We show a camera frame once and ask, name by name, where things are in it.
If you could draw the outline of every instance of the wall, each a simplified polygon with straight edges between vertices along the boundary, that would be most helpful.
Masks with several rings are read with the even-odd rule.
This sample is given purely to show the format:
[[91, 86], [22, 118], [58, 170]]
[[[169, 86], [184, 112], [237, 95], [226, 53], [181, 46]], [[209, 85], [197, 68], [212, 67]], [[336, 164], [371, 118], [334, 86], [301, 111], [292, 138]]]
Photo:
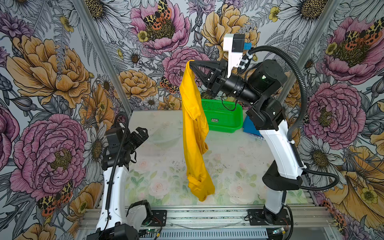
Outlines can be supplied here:
[[[72, 1], [0, 1], [0, 230], [5, 239], [76, 237], [82, 215], [101, 190], [103, 133], [121, 104]], [[225, 59], [225, 33], [245, 33], [253, 46], [278, 46], [296, 59], [326, 2], [168, 0], [170, 17], [154, 30], [153, 15], [161, 11], [154, 0], [86, 0], [135, 109], [180, 109], [186, 61]], [[372, 45], [359, 42], [347, 51], [342, 42], [346, 31], [368, 29], [382, 9], [377, 0], [343, 2], [303, 70], [310, 108], [295, 140], [312, 169], [340, 175], [333, 190], [316, 194], [347, 239], [383, 238], [384, 42], [381, 30]], [[258, 53], [253, 60], [265, 57], [276, 58]], [[284, 104], [290, 124], [299, 101], [294, 85]], [[330, 181], [310, 180], [314, 186]]]
[[102, 193], [120, 104], [69, 3], [0, 1], [2, 239], [74, 239]]

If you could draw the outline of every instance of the yellow flower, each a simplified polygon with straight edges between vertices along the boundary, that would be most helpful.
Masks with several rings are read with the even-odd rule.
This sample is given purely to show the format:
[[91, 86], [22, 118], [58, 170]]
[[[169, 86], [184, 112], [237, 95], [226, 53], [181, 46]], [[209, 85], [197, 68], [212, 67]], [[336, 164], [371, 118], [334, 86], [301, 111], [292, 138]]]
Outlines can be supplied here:
[[343, 214], [354, 219], [367, 215], [365, 225], [376, 229], [384, 223], [384, 162], [365, 146], [349, 146], [344, 161], [348, 171], [341, 171], [347, 180], [343, 189], [324, 192]]
[[73, 27], [70, 25], [70, 22], [69, 22], [68, 18], [66, 18], [64, 16], [61, 16], [60, 17], [60, 22], [61, 22], [62, 25], [64, 25], [64, 29], [66, 31], [73, 32]]
[[[147, 97], [155, 96], [158, 93], [156, 82], [140, 71], [122, 71], [118, 75], [118, 78], [128, 98], [135, 96], [144, 100]], [[115, 97], [119, 99], [116, 89], [113, 93]]]
[[163, 97], [164, 102], [160, 102], [157, 109], [171, 109], [179, 110], [182, 109], [181, 98], [176, 98], [173, 95], [169, 95], [167, 98]]
[[35, 223], [14, 240], [55, 240], [55, 232], [56, 227], [51, 227], [49, 224], [41, 226], [39, 223]]
[[124, 55], [122, 53], [122, 51], [120, 49], [118, 49], [118, 56], [119, 58], [123, 59], [124, 58]]
[[270, 14], [269, 14], [269, 20], [272, 20], [272, 22], [276, 22], [279, 18], [277, 17], [277, 14], [280, 12], [279, 7], [273, 7], [271, 8]]
[[72, 213], [67, 216], [67, 219], [71, 222], [76, 222], [84, 215], [87, 209], [95, 208], [102, 187], [101, 183], [98, 182], [86, 185], [80, 191], [77, 198], [71, 202], [70, 209], [72, 210]]
[[336, 42], [330, 43], [328, 45], [327, 49], [325, 50], [325, 53], [328, 54], [328, 55], [332, 55], [333, 51], [336, 50], [336, 48], [337, 48], [337, 43]]
[[99, 83], [92, 97], [84, 99], [79, 110], [80, 122], [86, 127], [96, 124], [98, 127], [103, 122], [109, 130], [114, 122], [113, 104], [107, 90]]
[[89, 73], [75, 50], [66, 46], [59, 81], [56, 58], [59, 45], [55, 45], [52, 39], [42, 42], [39, 38], [23, 35], [21, 39], [13, 38], [13, 45], [23, 54], [23, 58], [8, 56], [7, 70], [22, 96], [45, 97], [41, 104], [48, 103], [53, 95], [62, 96], [69, 102], [70, 108], [75, 108], [91, 92]]
[[[205, 45], [218, 48], [218, 60], [222, 58], [228, 59], [228, 52], [223, 51], [224, 35], [226, 33], [238, 33], [242, 28], [250, 24], [249, 17], [240, 14], [238, 8], [235, 8], [233, 5], [228, 6], [228, 4], [224, 4], [220, 16], [213, 11], [208, 14], [205, 20], [201, 34], [209, 41]], [[245, 42], [251, 43], [253, 47], [256, 47], [259, 37], [260, 32], [257, 31], [255, 26], [245, 33]]]
[[377, 193], [373, 190], [369, 190], [368, 188], [363, 188], [360, 197], [367, 204], [376, 204], [377, 203]]
[[148, 41], [148, 33], [146, 31], [140, 31], [138, 34], [137, 34], [137, 37], [139, 38], [139, 41], [144, 43], [146, 41]]

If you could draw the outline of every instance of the yellow shirt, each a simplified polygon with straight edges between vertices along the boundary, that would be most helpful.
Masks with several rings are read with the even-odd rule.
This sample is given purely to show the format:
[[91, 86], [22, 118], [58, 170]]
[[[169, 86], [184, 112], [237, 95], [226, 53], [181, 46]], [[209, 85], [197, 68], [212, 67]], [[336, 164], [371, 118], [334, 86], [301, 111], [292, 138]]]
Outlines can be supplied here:
[[195, 75], [189, 63], [190, 61], [185, 67], [180, 85], [183, 104], [184, 157], [187, 164], [188, 187], [200, 201], [204, 201], [207, 195], [215, 193], [215, 186], [205, 168], [202, 156], [208, 150], [204, 141], [209, 128], [201, 106], [201, 96], [195, 83]]

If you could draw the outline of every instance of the green plastic basket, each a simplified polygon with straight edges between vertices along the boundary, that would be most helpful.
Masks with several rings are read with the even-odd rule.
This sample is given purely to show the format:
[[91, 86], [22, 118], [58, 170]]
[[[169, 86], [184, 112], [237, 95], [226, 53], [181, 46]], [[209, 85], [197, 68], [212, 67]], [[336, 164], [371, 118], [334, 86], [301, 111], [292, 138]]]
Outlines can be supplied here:
[[[228, 109], [233, 109], [235, 103], [223, 102]], [[243, 126], [243, 108], [238, 104], [235, 111], [225, 109], [219, 100], [201, 99], [209, 130], [219, 132], [235, 132]]]

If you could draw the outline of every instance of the table surface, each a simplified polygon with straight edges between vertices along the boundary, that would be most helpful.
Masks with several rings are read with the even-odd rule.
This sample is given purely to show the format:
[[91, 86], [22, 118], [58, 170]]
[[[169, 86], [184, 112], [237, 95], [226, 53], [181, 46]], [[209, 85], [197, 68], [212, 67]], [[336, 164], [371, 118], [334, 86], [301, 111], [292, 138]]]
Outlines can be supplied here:
[[[188, 188], [183, 151], [182, 111], [134, 111], [129, 129], [148, 129], [149, 138], [130, 163], [126, 206], [147, 199], [151, 205], [264, 204], [262, 176], [273, 162], [267, 143], [239, 129], [234, 133], [210, 131], [209, 150], [203, 155], [216, 191], [204, 202]], [[302, 190], [287, 192], [288, 204], [308, 203]]]

